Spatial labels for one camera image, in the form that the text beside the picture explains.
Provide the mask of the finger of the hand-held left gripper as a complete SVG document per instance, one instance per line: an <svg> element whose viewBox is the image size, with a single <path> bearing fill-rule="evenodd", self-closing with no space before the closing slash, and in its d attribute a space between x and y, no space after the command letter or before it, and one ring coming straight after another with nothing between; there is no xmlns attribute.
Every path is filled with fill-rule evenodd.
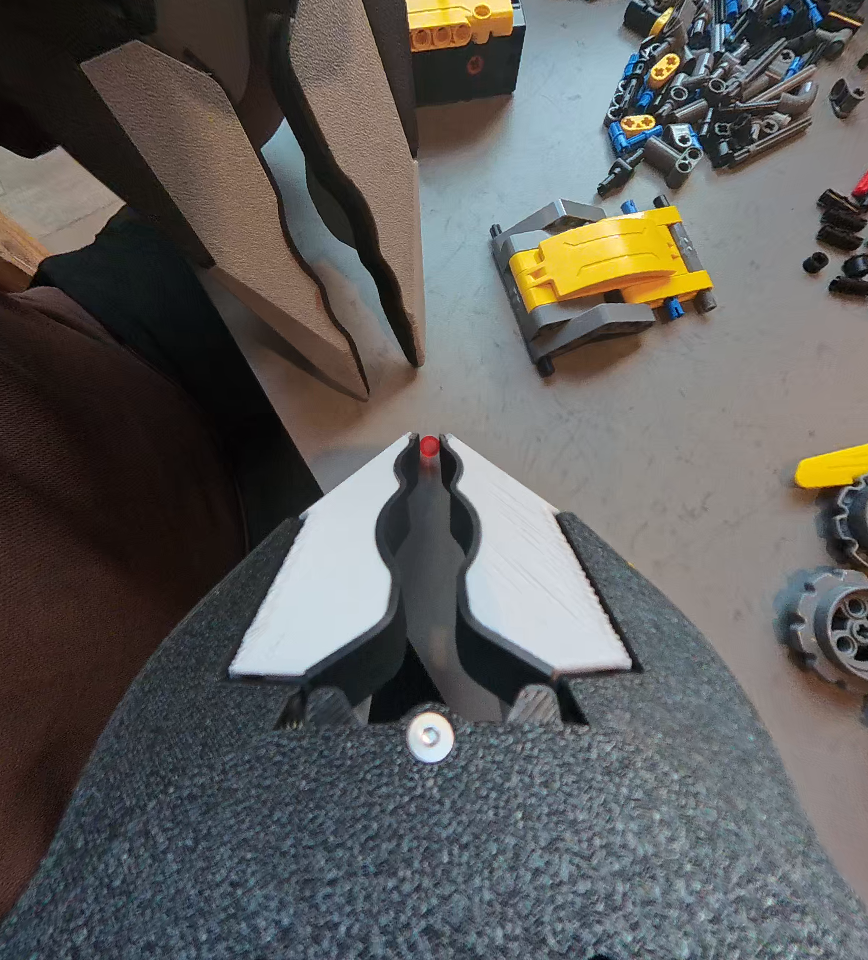
<svg viewBox="0 0 868 960"><path fill-rule="evenodd" d="M265 2L273 96L342 212L406 360L426 361L418 127L405 2Z"/></svg>
<svg viewBox="0 0 868 960"><path fill-rule="evenodd" d="M139 40L80 67L205 247L217 281L335 389L367 401L356 347L289 243L277 190L222 86Z"/></svg>

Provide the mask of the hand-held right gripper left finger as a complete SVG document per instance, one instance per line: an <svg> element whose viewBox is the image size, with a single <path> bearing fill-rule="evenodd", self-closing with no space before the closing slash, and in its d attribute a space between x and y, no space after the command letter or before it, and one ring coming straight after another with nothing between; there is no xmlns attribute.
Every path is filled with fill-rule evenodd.
<svg viewBox="0 0 868 960"><path fill-rule="evenodd" d="M398 674L407 639L395 560L419 465L420 436L404 434L301 515L231 680L332 688L356 707Z"/></svg>

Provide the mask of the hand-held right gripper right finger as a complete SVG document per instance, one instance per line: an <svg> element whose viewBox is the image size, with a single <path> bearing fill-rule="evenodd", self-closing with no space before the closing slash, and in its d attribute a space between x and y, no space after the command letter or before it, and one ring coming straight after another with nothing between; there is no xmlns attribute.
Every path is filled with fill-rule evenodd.
<svg viewBox="0 0 868 960"><path fill-rule="evenodd" d="M561 511L452 434L440 435L450 532L463 559L464 671L512 707L522 690L626 674L636 659L560 523Z"/></svg>

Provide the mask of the yellow and grey brick assembly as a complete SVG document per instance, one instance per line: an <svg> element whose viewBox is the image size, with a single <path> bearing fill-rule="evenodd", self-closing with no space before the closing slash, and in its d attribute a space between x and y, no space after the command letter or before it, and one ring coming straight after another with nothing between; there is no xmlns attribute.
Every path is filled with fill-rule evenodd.
<svg viewBox="0 0 868 960"><path fill-rule="evenodd" d="M558 198L489 229L490 252L525 350L550 378L555 360L589 344L635 337L659 319L716 308L715 285L666 196L618 215Z"/></svg>

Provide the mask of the grey desk with wooden edge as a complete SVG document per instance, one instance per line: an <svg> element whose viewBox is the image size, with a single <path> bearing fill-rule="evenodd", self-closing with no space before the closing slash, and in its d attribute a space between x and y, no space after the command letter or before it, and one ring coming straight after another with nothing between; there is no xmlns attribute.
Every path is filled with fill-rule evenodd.
<svg viewBox="0 0 868 960"><path fill-rule="evenodd" d="M819 71L807 134L733 172L702 162L670 194L715 285L639 338L531 366L488 247L557 198L592 202L613 155L603 116L630 55L624 2L525 2L510 99L417 112L425 271L424 367L380 317L355 253L318 217L305 162L282 126L262 155L288 226L370 383L358 402L286 355L272 331L216 284L209 290L273 406L328 490L406 431L457 435L647 576L716 647L775 740L838 871L868 909L868 727L859 697L801 670L776 633L788 580L830 558L820 503L792 486L798 462L868 442L868 306L804 273L816 200L868 168L865 23ZM865 99L838 119L838 79Z"/></svg>

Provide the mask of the black and yellow brick block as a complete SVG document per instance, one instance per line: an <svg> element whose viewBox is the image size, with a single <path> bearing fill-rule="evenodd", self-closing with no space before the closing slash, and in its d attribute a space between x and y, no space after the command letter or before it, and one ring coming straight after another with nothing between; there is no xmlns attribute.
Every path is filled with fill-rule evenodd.
<svg viewBox="0 0 868 960"><path fill-rule="evenodd" d="M514 93L526 23L519 1L407 1L418 107Z"/></svg>

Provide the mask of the small grey wheel hub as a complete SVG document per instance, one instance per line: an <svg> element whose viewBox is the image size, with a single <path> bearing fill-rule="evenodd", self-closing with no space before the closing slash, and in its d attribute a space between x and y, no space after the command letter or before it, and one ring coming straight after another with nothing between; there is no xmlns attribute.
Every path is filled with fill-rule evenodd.
<svg viewBox="0 0 868 960"><path fill-rule="evenodd" d="M868 694L868 577L857 570L800 571L782 595L782 639L831 685Z"/></svg>

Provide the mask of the yellow curved panel piece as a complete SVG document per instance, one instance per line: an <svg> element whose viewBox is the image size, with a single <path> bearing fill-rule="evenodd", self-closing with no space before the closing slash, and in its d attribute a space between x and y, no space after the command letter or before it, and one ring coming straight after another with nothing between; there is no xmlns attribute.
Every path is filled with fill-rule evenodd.
<svg viewBox="0 0 868 960"><path fill-rule="evenodd" d="M804 490L849 486L868 474L868 442L804 458L793 483Z"/></svg>

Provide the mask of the pile of blue grey connectors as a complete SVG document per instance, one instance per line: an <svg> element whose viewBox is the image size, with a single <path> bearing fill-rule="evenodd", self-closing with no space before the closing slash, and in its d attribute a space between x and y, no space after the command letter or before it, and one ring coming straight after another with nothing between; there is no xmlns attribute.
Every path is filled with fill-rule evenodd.
<svg viewBox="0 0 868 960"><path fill-rule="evenodd" d="M670 190L703 160L734 170L804 136L817 71L845 53L864 2L627 2L637 38L611 93L605 199L646 165Z"/></svg>

